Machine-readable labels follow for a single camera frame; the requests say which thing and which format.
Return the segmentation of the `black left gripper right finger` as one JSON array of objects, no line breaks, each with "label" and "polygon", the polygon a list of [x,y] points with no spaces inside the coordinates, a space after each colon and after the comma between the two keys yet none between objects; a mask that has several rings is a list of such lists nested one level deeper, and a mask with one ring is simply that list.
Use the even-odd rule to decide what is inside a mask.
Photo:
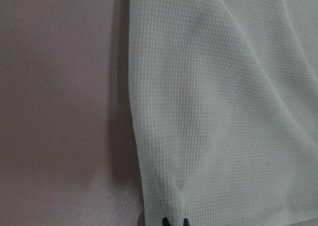
[{"label": "black left gripper right finger", "polygon": [[187,218],[183,219],[183,226],[189,226],[189,221]]}]

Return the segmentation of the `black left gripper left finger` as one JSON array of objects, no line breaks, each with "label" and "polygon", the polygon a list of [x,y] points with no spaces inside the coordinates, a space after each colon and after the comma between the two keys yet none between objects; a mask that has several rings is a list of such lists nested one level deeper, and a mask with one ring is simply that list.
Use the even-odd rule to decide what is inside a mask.
[{"label": "black left gripper left finger", "polygon": [[162,219],[162,226],[170,226],[170,222],[167,217]]}]

